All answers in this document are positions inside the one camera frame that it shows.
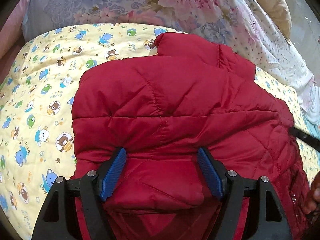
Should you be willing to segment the person's right hand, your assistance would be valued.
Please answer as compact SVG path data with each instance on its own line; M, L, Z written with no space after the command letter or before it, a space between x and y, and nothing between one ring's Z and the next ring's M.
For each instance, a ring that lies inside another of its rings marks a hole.
M308 215L317 209L320 202L320 172L316 174L311 183L310 191L306 195L303 212Z

